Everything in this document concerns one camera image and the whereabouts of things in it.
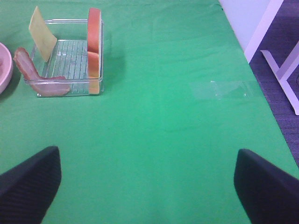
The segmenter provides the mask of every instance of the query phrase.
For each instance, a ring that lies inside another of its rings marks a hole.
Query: food item
[[[14,61],[26,80],[65,80],[63,76],[52,78],[39,76],[28,52],[24,48],[18,48],[14,52]],[[31,84],[30,86],[43,97],[62,96],[70,91],[70,86],[66,83]]]
[[[87,21],[87,55],[88,55],[88,76],[99,78],[101,63],[101,11],[97,8],[90,8]],[[90,94],[99,94],[100,87],[96,82],[91,81],[89,85]]]
[[[48,29],[38,7],[35,8],[32,14],[29,31],[42,58],[47,62],[55,47],[57,38]]]

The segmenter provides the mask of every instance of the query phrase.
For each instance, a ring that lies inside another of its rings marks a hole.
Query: cheese slice
[[[42,55],[42,58],[47,62],[55,47],[57,38],[51,33],[45,24],[38,6],[36,6],[32,14],[29,24],[29,31]]]

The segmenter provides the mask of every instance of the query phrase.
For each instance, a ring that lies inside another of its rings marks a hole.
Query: green table cover
[[[249,223],[233,186],[243,147],[298,177],[217,0],[0,0],[12,53],[31,51],[36,5],[44,19],[97,7],[105,23],[102,95],[37,98],[16,67],[0,95],[0,172],[60,148],[43,224]]]

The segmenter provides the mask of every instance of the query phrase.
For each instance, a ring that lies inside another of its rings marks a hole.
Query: ham slice
[[[26,80],[65,80],[64,76],[52,78],[39,76],[28,52],[24,48],[18,48],[14,52],[14,61]],[[31,84],[30,86],[43,97],[63,96],[70,91],[70,85],[65,83]]]

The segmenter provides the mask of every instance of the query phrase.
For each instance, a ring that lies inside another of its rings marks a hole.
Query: transparent plastic sheet
[[[194,97],[199,100],[243,99],[263,96],[256,81],[213,81],[189,83]]]

